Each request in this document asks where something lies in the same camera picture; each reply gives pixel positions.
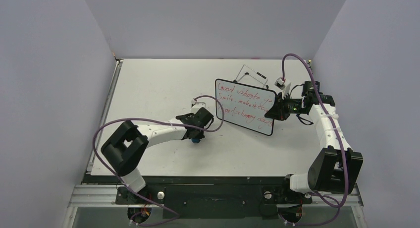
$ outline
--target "whiteboard frame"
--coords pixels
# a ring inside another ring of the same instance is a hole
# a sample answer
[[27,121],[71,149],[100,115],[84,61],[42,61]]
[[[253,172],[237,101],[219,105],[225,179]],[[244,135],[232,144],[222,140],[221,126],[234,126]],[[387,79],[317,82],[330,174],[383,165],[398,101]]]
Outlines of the whiteboard frame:
[[[216,80],[214,81],[214,96],[215,96],[216,98],[217,98],[217,84],[216,84],[216,82],[217,82],[218,80],[225,81],[225,82],[228,82],[228,83],[238,84],[238,85],[241,85],[241,86],[246,86],[246,87],[251,87],[251,88],[257,88],[257,89],[261,89],[261,90],[264,90],[264,91],[269,91],[269,92],[274,93],[274,97],[275,97],[275,96],[277,96],[277,93],[276,93],[275,91],[271,90],[271,89],[266,89],[266,88],[256,87],[256,86],[253,86],[253,85],[248,85],[248,84],[243,84],[243,83],[238,83],[238,82],[234,82],[234,81],[229,81],[229,80],[226,80],[226,79],[221,79],[221,78],[218,78],[218,79],[216,79]],[[218,106],[218,104],[217,104],[217,102],[216,102],[216,117],[217,117],[219,120],[222,120],[222,118],[220,118],[220,117],[219,117],[219,115],[217,114],[217,112],[218,112],[218,110],[217,110],[217,106]],[[271,127],[271,133],[270,133],[270,134],[264,134],[264,133],[262,133],[262,132],[260,132],[260,131],[253,130],[253,129],[248,128],[248,127],[246,127],[246,126],[238,125],[238,124],[233,123],[233,122],[231,122],[231,121],[228,121],[228,120],[226,120],[226,119],[224,120],[224,122],[228,122],[228,123],[230,123],[230,124],[237,125],[237,126],[240,126],[240,127],[242,127],[242,128],[245,128],[245,129],[248,129],[248,130],[251,130],[251,131],[255,131],[255,132],[257,132],[257,133],[260,133],[260,134],[263,134],[263,135],[266,135],[266,136],[272,136],[272,135],[273,135],[273,132],[274,132],[274,121],[275,121],[275,120],[274,120],[274,119],[271,119],[271,120],[273,121],[273,126]]]

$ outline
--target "light purple wall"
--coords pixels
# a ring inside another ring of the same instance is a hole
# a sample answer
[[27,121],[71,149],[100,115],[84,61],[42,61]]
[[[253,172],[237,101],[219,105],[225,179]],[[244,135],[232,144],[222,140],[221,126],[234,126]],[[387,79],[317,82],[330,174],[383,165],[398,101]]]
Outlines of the light purple wall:
[[347,0],[314,58],[362,152],[370,227],[420,227],[420,0]]
[[120,58],[312,58],[345,0],[86,0]]
[[114,67],[84,0],[0,0],[0,227],[62,226]]

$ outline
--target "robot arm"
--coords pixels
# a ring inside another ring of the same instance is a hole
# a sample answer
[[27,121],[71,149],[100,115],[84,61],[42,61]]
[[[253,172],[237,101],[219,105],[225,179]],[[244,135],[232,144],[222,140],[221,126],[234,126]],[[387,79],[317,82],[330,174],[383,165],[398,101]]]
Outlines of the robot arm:
[[[346,153],[349,191],[351,192],[362,167],[363,157],[361,153],[354,152],[344,138],[338,123],[338,115],[335,112],[333,98],[319,92],[319,82],[315,82],[315,87],[313,87],[310,81],[306,81],[302,91],[303,98],[292,99],[288,92],[290,87],[284,86],[286,82],[287,80],[283,81],[283,85],[279,82],[278,87],[282,89],[282,92],[276,96],[273,108],[265,114],[265,117],[286,120],[290,114],[308,114],[314,122],[321,149],[307,173],[290,175],[290,189],[301,193],[311,191],[344,193],[342,156],[334,131],[338,130]],[[315,90],[318,90],[329,115],[325,115],[315,96]],[[337,127],[336,129],[333,128],[328,117],[332,117]]]
[[211,120],[213,115],[206,110],[205,104],[195,103],[191,113],[170,119],[167,121],[169,125],[135,125],[125,121],[104,143],[101,152],[124,183],[138,192],[146,185],[138,164],[148,147],[170,140],[191,139],[198,143],[204,138],[204,132],[188,126],[204,128]]

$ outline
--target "white tabletop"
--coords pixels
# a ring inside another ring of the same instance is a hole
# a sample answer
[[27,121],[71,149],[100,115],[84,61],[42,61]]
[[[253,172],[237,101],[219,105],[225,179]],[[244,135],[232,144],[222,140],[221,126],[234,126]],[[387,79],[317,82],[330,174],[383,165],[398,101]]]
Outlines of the white tabletop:
[[[106,121],[123,117],[168,120],[189,113],[192,98],[214,96],[214,81],[235,79],[244,64],[267,76],[270,89],[278,92],[274,81],[281,75],[281,60],[125,59]],[[286,60],[285,68],[292,86],[309,80],[300,61]],[[292,96],[299,98],[301,91],[295,89]],[[215,114],[214,101],[203,101]],[[216,119],[211,128],[219,123]],[[100,146],[117,127],[104,129]],[[205,136],[198,144],[170,141],[148,148],[139,163],[142,175],[285,176],[307,172],[319,153],[315,128],[301,124],[294,115],[275,121],[272,136],[229,123]],[[111,175],[96,159],[91,174]]]

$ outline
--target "small whiteboard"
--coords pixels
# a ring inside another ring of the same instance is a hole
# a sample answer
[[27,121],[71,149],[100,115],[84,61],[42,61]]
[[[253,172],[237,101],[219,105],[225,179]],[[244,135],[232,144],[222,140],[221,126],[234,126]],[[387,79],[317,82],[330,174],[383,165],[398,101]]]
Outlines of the small whiteboard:
[[[215,88],[226,122],[264,135],[273,134],[274,119],[264,115],[274,105],[276,92],[223,79],[216,79]],[[221,119],[222,110],[217,103],[216,108],[216,116]]]

